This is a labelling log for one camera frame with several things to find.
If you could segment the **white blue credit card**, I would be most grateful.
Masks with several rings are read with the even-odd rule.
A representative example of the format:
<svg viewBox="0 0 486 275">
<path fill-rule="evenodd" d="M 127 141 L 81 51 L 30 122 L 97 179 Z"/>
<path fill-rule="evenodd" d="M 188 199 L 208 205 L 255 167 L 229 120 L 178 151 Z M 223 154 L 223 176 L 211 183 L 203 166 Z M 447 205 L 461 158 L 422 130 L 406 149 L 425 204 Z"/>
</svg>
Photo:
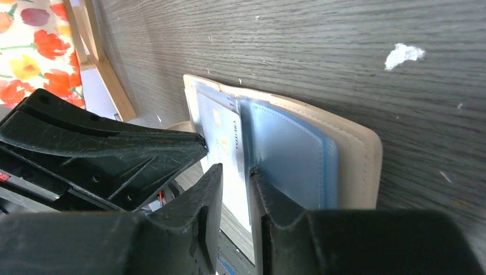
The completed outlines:
<svg viewBox="0 0 486 275">
<path fill-rule="evenodd" d="M 207 162 L 223 165 L 223 203 L 251 231 L 240 116 L 207 95 L 197 94 L 197 101 Z"/>
</svg>

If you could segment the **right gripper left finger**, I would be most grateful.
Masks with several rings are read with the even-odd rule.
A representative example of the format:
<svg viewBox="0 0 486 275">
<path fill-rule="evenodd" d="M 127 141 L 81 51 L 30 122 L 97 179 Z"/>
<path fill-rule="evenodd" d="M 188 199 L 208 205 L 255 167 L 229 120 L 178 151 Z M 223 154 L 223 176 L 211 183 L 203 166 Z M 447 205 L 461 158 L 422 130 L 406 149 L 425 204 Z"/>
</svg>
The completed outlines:
<svg viewBox="0 0 486 275">
<path fill-rule="evenodd" d="M 130 212 L 44 212 L 1 219 L 2 274 L 215 274 L 222 164 L 167 205 Z"/>
</svg>

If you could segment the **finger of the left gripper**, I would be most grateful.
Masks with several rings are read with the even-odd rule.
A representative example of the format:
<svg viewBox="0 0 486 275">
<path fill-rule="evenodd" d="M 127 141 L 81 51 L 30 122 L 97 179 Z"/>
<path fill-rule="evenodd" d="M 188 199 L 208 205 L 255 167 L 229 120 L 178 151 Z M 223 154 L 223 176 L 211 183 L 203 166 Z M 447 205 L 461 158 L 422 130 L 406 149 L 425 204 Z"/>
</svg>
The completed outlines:
<svg viewBox="0 0 486 275">
<path fill-rule="evenodd" d="M 106 152 L 112 199 L 137 211 L 207 153 L 193 132 L 147 128 L 100 117 L 37 89 L 1 119 L 1 148 Z"/>
</svg>

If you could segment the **beige leather card holder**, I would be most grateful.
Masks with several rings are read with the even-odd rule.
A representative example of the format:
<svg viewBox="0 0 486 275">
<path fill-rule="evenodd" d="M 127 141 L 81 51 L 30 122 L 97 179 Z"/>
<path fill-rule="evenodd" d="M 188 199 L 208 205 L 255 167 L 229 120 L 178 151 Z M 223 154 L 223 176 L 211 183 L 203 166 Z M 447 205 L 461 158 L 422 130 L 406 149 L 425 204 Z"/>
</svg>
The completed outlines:
<svg viewBox="0 0 486 275">
<path fill-rule="evenodd" d="M 289 97 L 192 74 L 184 75 L 183 81 L 190 120 L 176 124 L 176 129 L 204 137 L 199 93 L 240 116 L 249 217 L 252 170 L 263 173 L 275 188 L 305 209 L 376 207 L 383 148 L 374 131 Z M 251 231 L 224 203 L 221 229 L 249 260 L 254 259 Z"/>
</svg>

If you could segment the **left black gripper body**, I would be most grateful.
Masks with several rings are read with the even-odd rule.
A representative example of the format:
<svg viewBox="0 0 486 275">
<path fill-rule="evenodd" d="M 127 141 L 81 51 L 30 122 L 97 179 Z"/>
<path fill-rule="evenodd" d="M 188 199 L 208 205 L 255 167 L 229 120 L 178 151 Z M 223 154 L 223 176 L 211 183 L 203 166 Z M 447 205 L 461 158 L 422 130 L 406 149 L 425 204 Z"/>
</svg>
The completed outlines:
<svg viewBox="0 0 486 275">
<path fill-rule="evenodd" d="M 1 185 L 57 211 L 125 211 L 112 199 L 102 152 L 1 148 Z"/>
</svg>

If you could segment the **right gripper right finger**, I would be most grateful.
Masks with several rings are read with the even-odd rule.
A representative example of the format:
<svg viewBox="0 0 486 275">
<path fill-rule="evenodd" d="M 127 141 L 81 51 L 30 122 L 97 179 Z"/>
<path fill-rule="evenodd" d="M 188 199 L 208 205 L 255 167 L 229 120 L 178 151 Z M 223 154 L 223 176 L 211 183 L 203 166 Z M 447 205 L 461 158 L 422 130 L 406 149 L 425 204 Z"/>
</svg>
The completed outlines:
<svg viewBox="0 0 486 275">
<path fill-rule="evenodd" d="M 461 230 L 430 210 L 306 210 L 250 173 L 258 274 L 483 274 Z"/>
</svg>

